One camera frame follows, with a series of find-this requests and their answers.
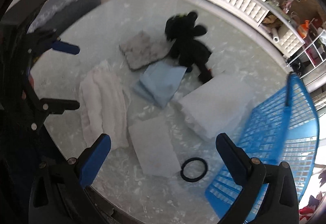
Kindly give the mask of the white knitted towel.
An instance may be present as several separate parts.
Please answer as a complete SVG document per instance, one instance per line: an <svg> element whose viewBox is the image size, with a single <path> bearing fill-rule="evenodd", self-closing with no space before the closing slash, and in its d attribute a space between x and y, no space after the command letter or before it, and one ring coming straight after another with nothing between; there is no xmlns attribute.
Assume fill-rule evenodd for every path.
<svg viewBox="0 0 326 224"><path fill-rule="evenodd" d="M104 60L80 82L79 102L83 138L90 147L101 134L111 140L111 149L127 148L127 110L130 93Z"/></svg>

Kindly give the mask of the grey speckled cloth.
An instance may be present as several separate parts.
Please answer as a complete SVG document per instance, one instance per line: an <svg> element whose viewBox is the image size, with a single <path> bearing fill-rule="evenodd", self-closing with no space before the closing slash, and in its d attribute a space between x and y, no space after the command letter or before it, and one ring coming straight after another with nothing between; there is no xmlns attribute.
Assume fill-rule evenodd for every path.
<svg viewBox="0 0 326 224"><path fill-rule="evenodd" d="M140 31L119 45L131 71L139 70L166 57L170 43L165 39L152 38L147 32Z"/></svg>

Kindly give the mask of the grey cushioned chair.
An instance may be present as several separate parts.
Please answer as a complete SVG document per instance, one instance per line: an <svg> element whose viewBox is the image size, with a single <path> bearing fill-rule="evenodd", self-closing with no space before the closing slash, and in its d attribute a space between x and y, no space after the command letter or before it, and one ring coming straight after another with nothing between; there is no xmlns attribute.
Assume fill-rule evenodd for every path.
<svg viewBox="0 0 326 224"><path fill-rule="evenodd" d="M55 30L58 35L61 35L100 4L101 0L47 0L30 25L28 33L37 30Z"/></svg>

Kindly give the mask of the blue plastic basket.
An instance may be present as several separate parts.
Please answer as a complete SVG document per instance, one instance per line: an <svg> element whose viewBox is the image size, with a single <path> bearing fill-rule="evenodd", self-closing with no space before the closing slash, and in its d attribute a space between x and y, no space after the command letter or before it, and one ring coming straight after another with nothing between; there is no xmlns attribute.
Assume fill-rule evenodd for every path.
<svg viewBox="0 0 326 224"><path fill-rule="evenodd" d="M319 117L295 73L287 76L284 88L251 111L238 142L233 143L266 167L264 183L244 223L298 223L298 204L319 144ZM205 192L219 221L241 190L223 164Z"/></svg>

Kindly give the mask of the small white folded cloth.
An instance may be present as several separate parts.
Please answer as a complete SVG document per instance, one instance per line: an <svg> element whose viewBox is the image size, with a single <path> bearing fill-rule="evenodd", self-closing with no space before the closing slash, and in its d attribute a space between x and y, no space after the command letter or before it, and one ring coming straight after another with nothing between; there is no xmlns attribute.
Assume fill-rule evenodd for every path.
<svg viewBox="0 0 326 224"><path fill-rule="evenodd" d="M164 117L138 121L128 130L144 174L168 178L181 170Z"/></svg>

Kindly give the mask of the large white folded cloth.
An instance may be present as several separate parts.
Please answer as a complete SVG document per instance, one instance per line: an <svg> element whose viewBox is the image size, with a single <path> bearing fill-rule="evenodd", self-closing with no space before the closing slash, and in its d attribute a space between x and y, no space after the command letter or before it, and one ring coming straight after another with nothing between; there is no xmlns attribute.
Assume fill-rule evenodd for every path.
<svg viewBox="0 0 326 224"><path fill-rule="evenodd" d="M221 74L177 103L187 126L202 140L210 141L222 132L236 131L253 98L249 85L234 75Z"/></svg>

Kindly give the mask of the light blue folded cloth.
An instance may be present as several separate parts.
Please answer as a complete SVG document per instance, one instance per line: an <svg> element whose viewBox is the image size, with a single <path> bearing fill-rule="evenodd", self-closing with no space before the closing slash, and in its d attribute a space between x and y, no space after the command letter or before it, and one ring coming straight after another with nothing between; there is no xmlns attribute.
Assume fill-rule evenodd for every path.
<svg viewBox="0 0 326 224"><path fill-rule="evenodd" d="M178 90L187 68L172 66L163 61L147 67L133 90L160 108L165 108Z"/></svg>

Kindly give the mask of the black dragon plush toy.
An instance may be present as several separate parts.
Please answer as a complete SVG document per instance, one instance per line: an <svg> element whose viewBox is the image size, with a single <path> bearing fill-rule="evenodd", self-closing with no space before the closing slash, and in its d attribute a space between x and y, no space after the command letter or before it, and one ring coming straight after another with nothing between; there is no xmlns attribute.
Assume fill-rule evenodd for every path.
<svg viewBox="0 0 326 224"><path fill-rule="evenodd" d="M198 37L207 33L204 25L196 24L198 12L191 11L187 14L177 14L166 21L166 40L172 42L169 56L178 60L178 64L185 67L187 72L192 72L193 66L199 70L198 79L202 84L210 81L213 76L206 66L212 52Z"/></svg>

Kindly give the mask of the white metal shelf rack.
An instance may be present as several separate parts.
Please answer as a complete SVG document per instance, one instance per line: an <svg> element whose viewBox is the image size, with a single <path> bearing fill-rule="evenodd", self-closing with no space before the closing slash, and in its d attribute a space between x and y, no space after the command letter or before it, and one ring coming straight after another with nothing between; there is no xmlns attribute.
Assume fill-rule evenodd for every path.
<svg viewBox="0 0 326 224"><path fill-rule="evenodd" d="M307 36L306 41L286 64L308 91L313 92L325 85L325 29L319 27Z"/></svg>

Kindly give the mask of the white paper towel roll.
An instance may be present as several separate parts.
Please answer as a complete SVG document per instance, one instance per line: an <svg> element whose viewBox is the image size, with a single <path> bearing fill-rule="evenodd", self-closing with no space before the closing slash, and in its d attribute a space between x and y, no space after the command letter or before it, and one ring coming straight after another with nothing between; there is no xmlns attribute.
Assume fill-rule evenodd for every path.
<svg viewBox="0 0 326 224"><path fill-rule="evenodd" d="M279 34L276 28L271 29L271 35L274 43L278 43L280 41Z"/></svg>

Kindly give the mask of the orange bag on cabinet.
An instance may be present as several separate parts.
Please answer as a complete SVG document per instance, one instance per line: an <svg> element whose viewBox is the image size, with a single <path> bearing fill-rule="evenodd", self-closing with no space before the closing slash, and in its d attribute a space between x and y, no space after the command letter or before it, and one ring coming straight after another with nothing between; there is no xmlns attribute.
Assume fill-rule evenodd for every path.
<svg viewBox="0 0 326 224"><path fill-rule="evenodd" d="M309 31L309 20L305 20L303 24L299 25L297 32L302 39L305 39Z"/></svg>

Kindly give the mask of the white tufted tv cabinet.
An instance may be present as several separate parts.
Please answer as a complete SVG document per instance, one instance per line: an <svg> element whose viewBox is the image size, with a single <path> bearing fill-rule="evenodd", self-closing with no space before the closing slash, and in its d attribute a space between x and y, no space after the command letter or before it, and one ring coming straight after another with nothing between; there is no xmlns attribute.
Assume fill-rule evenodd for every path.
<svg viewBox="0 0 326 224"><path fill-rule="evenodd" d="M304 45L297 30L291 25L280 9L261 0L207 0L238 17L269 40L284 57L289 58ZM281 21L277 30L278 41L262 25L263 19L271 13Z"/></svg>

